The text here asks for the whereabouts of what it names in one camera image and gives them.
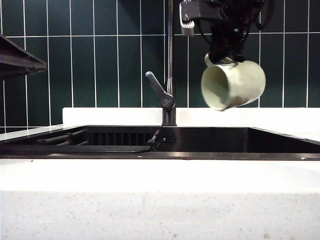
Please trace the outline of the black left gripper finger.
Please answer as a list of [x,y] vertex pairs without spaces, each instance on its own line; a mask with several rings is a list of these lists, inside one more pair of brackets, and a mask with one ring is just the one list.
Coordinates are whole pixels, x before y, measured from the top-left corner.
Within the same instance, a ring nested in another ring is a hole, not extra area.
[[43,72],[48,64],[0,35],[0,75],[25,76]]

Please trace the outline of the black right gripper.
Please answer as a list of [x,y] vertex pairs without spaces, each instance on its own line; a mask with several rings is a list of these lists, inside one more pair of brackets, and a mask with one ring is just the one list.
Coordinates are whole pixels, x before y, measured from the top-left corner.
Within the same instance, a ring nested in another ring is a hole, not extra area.
[[200,19],[213,25],[209,59],[218,63],[225,58],[243,62],[243,49],[251,24],[258,30],[265,27],[259,15],[265,5],[264,0],[200,0]]

